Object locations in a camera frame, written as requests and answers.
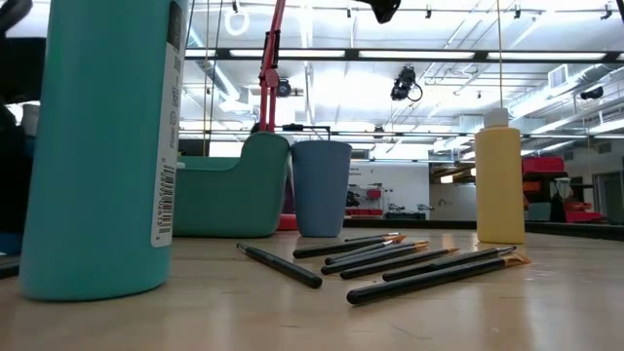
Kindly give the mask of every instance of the black paintbrush handle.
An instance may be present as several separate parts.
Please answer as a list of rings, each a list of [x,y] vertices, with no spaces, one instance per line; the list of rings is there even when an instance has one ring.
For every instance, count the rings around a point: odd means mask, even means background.
[[[380,238],[380,237],[384,237],[384,236],[388,236],[388,235],[399,235],[399,233],[385,233],[385,234],[378,234],[378,235],[370,235],[368,237],[359,237],[359,238],[349,238],[349,239],[344,239],[344,242],[352,242],[352,241],[360,241],[360,240],[365,240],[365,239],[371,239],[371,238]]]
[[[384,275],[381,276],[381,279],[383,279],[386,282],[392,282],[395,280],[415,276],[418,274],[432,272],[438,269],[449,268],[449,267],[453,267],[456,265],[475,262],[478,260],[493,258],[497,256],[498,256],[497,249],[487,249],[487,250],[482,250],[482,251],[474,252],[474,253],[462,253],[462,254],[455,255],[453,257],[437,259],[433,262],[419,264],[414,267],[409,267],[406,269],[401,269],[396,272],[385,273]]]
[[[401,279],[395,282],[381,283],[352,290],[347,294],[347,301],[354,305],[373,302],[383,298],[435,287],[444,283],[473,277],[502,268],[505,268],[505,260],[498,257],[468,263],[435,272],[421,274],[415,277]]]
[[[393,244],[393,245],[387,246],[387,247],[382,248],[382,249],[376,249],[376,250],[373,250],[373,251],[369,251],[367,253],[357,253],[357,254],[354,254],[354,255],[351,255],[351,256],[346,256],[345,258],[334,259],[331,264],[343,262],[343,261],[346,261],[346,260],[359,259],[359,258],[362,258],[362,257],[366,257],[368,255],[371,255],[371,254],[380,254],[380,253],[394,251],[394,250],[402,249],[402,248],[413,248],[414,246],[416,246],[416,243]]]
[[[360,267],[363,265],[379,262],[379,261],[394,258],[394,257],[403,256],[406,254],[413,254],[415,250],[416,248],[402,248],[402,249],[392,250],[392,251],[384,252],[384,253],[371,254],[371,255],[367,255],[361,258],[357,258],[357,259],[349,259],[349,260],[341,261],[338,263],[323,266],[323,268],[321,268],[321,273],[331,274],[331,273],[342,272],[343,270],[347,270],[349,268]]]
[[[365,247],[363,247],[363,248],[359,248],[359,249],[356,249],[356,250],[352,250],[352,251],[347,252],[347,253],[339,254],[339,255],[337,255],[337,256],[335,256],[335,257],[327,257],[327,258],[325,258],[325,264],[332,264],[332,263],[334,263],[336,260],[340,260],[340,259],[343,259],[343,258],[345,258],[345,257],[352,256],[352,255],[354,255],[354,254],[362,254],[362,253],[367,253],[367,252],[369,252],[369,251],[372,251],[372,250],[377,250],[377,249],[383,249],[383,248],[385,248],[385,247],[387,247],[387,245],[386,245],[386,243],[385,243],[385,242],[383,242],[383,243],[379,243],[379,244],[372,244],[372,245],[368,245],[368,246],[365,246]]]
[[[432,270],[446,269],[449,267],[454,267],[456,265],[476,262],[478,260],[494,258],[494,257],[498,257],[498,249],[487,249],[487,250],[481,250],[481,251],[477,251],[473,253],[458,254],[453,257],[438,259],[435,262],[431,262],[431,269]]]
[[[303,283],[309,288],[318,289],[323,285],[323,279],[318,275],[294,263],[288,262],[285,259],[279,258],[274,254],[252,248],[245,244],[238,244],[237,247],[243,250],[247,256]]]
[[[323,245],[320,247],[297,249],[292,252],[292,256],[294,256],[294,258],[307,258],[307,257],[324,255],[324,254],[346,253],[352,250],[362,248],[364,246],[383,243],[384,241],[386,241],[386,239],[384,238],[370,238],[370,239],[358,240],[358,241],[348,242],[348,243],[339,243],[339,244],[332,244],[332,245]]]
[[[347,269],[340,273],[342,279],[353,279],[372,273],[383,272],[389,269],[405,267],[410,264],[420,263],[429,259],[438,258],[448,254],[449,250],[436,250],[429,253],[414,253],[403,257],[384,260],[378,263],[367,264],[362,267]]]

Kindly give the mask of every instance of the wall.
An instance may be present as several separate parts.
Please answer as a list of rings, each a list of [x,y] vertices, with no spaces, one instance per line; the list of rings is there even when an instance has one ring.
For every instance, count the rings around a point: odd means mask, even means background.
[[[475,185],[431,184],[432,220],[477,220]]]
[[[373,183],[393,189],[384,195],[386,210],[389,203],[405,206],[406,212],[417,212],[418,204],[429,206],[428,164],[351,163],[349,184],[366,186]]]

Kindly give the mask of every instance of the barcode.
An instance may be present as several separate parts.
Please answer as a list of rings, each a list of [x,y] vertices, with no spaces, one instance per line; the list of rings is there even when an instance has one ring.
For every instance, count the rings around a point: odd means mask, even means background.
[[[176,183],[176,170],[173,167],[164,166],[160,173],[160,191],[158,193],[158,232],[167,234],[172,231],[174,217],[174,186]]]

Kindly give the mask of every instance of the teal plastic bin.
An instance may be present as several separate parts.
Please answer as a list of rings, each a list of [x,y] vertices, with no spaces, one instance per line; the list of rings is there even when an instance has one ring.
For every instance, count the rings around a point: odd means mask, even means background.
[[[288,141],[257,133],[240,158],[179,158],[174,235],[261,238],[277,229],[284,201]]]

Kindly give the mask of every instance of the table surface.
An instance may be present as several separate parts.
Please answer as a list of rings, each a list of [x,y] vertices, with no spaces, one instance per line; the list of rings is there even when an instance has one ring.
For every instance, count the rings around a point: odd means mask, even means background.
[[[471,231],[403,230],[432,249],[478,244]],[[378,234],[344,229],[341,237]],[[282,257],[340,242],[281,233],[248,243]],[[353,307],[353,288],[319,290],[259,264],[235,240],[176,239],[171,276],[151,292],[98,302],[43,303],[0,281],[0,350],[616,350],[624,343],[624,243],[527,234],[513,267]],[[319,272],[321,257],[300,259]]]

